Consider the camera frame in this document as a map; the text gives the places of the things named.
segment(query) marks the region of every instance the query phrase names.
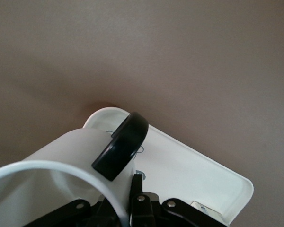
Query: curved white edge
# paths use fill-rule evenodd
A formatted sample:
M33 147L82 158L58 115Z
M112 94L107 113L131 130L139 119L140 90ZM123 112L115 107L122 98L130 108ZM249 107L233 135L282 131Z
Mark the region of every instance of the curved white edge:
M85 124L83 125L83 128L88 128L88 125L92 122L94 118L97 118L98 115L102 115L103 113L110 112L110 111L118 111L126 115L129 115L127 111L120 109L118 107L105 107L105 108L95 111L91 116L89 116L89 118L86 120Z
M46 161L46 160L20 161L1 167L0 179L10 174L30 169L57 170L76 176L77 178L86 181L87 183L95 187L98 191L100 191L108 199L108 201L114 207L122 226L129 227L129 217L127 215L127 212L122 206L120 206L119 201L110 192L110 189L104 183L98 180L95 176L77 167L60 162Z
M102 109L99 109L99 110L95 111L95 112L87 119L87 121L85 122L83 128L87 128L88 126L89 126L88 128L90 128L90 125L93 124L93 121L94 121L95 119L97 119L98 116L100 117L100 116L102 116L104 113L108 113L108 112L119 112L119 113L123 113L125 117L129 115L129 112L127 112L127 111L125 111L125 110L123 110L123 109L121 109L121 108L118 108L118 107L105 107L105 108L102 108ZM249 186L249 194L246 195L246 196L247 196L246 202L245 202L244 204L242 204L240 210L238 210L238 212L236 213L235 216L233 216L232 218L229 219L228 222L231 223L231 222L236 218L236 216L242 211L242 209L247 205L247 203L250 201L250 199L251 199L251 197L252 197L252 195L253 195L253 193L254 193L254 186L253 186L253 183L252 183L249 179L247 179L247 178L243 177L242 175L236 173L235 171L233 171L233 170L231 170L231 169L229 169L229 168L223 166L222 164L220 164L220 163L218 163L218 162L212 160L211 158L205 156L204 154L201 154L200 152L198 152L198 151L194 150L193 148L189 147L188 145L186 145L186 144L184 144L184 143L182 143L182 142L176 140L175 138L173 138L173 137L167 135L166 133L160 131L159 129L157 129L157 128L151 126L151 125L149 125L149 129L152 129L152 130L156 131L157 133L160 133L160 134L164 135L164 136L167 137L168 139L170 139L170 140L176 142L177 144L179 144L179 145L181 145L181 146L183 146L183 147L185 147L185 148L191 150L192 152L197 153L198 155L200 155L200 156L202 156L202 157L204 157L204 158L210 160L211 162L214 162L216 165L218 165L218 166L224 168L225 170L227 170L227 171L233 173L234 175L239 176L241 179L243 179L243 180L246 181L247 185Z

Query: white plastic tray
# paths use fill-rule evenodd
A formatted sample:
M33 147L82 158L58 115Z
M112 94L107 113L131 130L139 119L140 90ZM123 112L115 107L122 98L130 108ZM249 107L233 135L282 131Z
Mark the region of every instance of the white plastic tray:
M84 128L115 131L129 113L107 107L93 113ZM250 200L252 182L150 125L135 158L145 173L143 191L159 195L160 202L178 198L197 201L219 212L230 224Z

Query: white plastic part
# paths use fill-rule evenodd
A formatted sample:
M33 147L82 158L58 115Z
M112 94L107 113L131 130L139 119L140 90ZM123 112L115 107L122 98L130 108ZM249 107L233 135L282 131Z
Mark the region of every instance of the white plastic part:
M0 227L23 226L75 199L95 204L103 194L128 225L133 160L109 181L91 164L111 141L98 129L70 131L23 161L0 168Z
M129 113L107 107L93 113L84 128L115 131ZM253 194L251 181L178 140L150 126L144 151L135 158L145 173L143 191L159 195L160 202L179 198L197 201L217 211L230 224Z

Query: metal screw head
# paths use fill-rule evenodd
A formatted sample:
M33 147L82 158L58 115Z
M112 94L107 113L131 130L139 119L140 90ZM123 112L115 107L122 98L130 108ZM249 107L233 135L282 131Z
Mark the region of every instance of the metal screw head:
M138 198L137 198L137 200L140 201L140 202L141 202L141 201L144 201L144 200L145 200L145 197L142 196L142 195L139 195Z
M175 207L175 206L176 206L176 203L175 203L174 201L168 201L168 202L167 202L167 205L168 205L169 207Z
M83 204L83 203L79 203L79 204L76 206L77 209L81 209L81 208L83 208L83 207L84 207L84 204Z

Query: black lever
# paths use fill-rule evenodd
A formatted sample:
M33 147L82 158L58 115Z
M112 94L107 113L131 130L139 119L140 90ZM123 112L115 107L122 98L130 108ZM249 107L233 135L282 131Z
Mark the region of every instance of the black lever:
M90 203L85 200L74 200L24 227L61 227L73 226L76 222L90 216Z
M92 167L113 181L134 157L148 131L148 122L132 112L112 134L112 141L93 162Z
M179 199L168 199L162 203L165 216L177 223L177 226L188 227L226 227L224 224L195 209Z

